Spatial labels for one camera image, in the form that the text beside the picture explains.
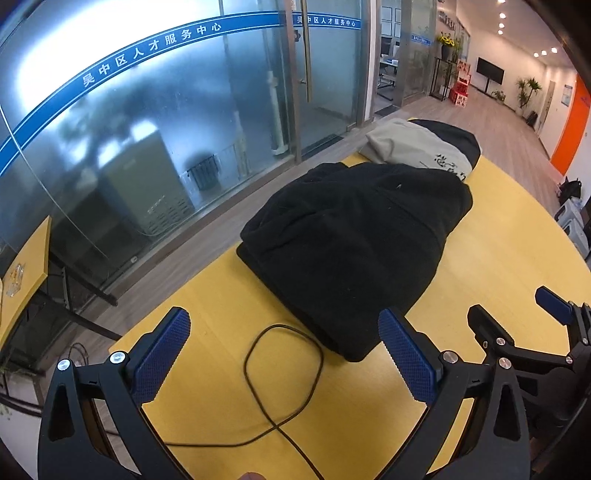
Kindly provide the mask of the person's left hand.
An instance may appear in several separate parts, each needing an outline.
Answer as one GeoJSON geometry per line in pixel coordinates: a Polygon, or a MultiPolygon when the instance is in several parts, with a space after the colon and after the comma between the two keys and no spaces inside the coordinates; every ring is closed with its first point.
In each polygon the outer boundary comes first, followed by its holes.
{"type": "Polygon", "coordinates": [[[263,475],[256,472],[247,472],[239,478],[239,480],[266,480],[263,475]]]}

